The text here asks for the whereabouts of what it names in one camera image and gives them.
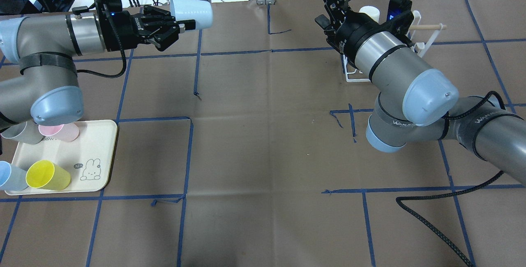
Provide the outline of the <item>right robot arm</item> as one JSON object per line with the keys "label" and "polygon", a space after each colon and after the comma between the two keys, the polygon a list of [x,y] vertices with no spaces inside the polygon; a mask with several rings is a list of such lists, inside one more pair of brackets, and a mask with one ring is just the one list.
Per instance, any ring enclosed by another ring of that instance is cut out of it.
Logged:
{"label": "right robot arm", "polygon": [[409,142],[455,139],[477,158],[525,184],[526,125],[502,100],[460,97],[438,69],[413,50],[408,37],[415,17],[410,0],[390,0],[378,23],[354,11],[350,0],[323,0],[327,16],[315,18],[327,43],[379,89],[366,138],[375,149],[394,153]]}

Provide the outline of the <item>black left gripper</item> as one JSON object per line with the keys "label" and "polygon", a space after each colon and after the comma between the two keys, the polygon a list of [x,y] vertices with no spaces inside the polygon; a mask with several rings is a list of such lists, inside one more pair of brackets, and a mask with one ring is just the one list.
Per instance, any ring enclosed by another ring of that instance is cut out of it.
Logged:
{"label": "black left gripper", "polygon": [[100,29],[108,52],[137,48],[152,44],[164,51],[179,39],[181,32],[196,29],[196,21],[177,21],[169,11],[146,5],[142,13],[128,11],[100,13]]}

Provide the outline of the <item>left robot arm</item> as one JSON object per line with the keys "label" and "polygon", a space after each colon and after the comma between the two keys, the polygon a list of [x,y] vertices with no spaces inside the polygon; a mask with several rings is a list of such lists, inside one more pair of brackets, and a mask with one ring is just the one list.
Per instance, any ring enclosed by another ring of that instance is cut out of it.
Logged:
{"label": "left robot arm", "polygon": [[84,95],[74,57],[119,51],[122,68],[117,74],[83,70],[118,78],[127,68],[126,50],[152,44],[164,51],[183,31],[197,28],[192,15],[173,16],[150,5],[134,15],[101,4],[96,13],[77,7],[68,15],[2,21],[1,50],[6,59],[19,65],[20,75],[1,82],[1,131],[28,121],[52,126],[84,117]]}

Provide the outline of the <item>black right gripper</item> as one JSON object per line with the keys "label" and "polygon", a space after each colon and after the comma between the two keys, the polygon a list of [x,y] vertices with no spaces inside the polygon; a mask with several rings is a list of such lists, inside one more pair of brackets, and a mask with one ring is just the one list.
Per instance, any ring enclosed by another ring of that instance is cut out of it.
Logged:
{"label": "black right gripper", "polygon": [[358,49],[380,31],[380,24],[366,13],[353,11],[350,0],[322,0],[329,16],[314,18],[323,30],[327,44],[339,54],[356,56]]}

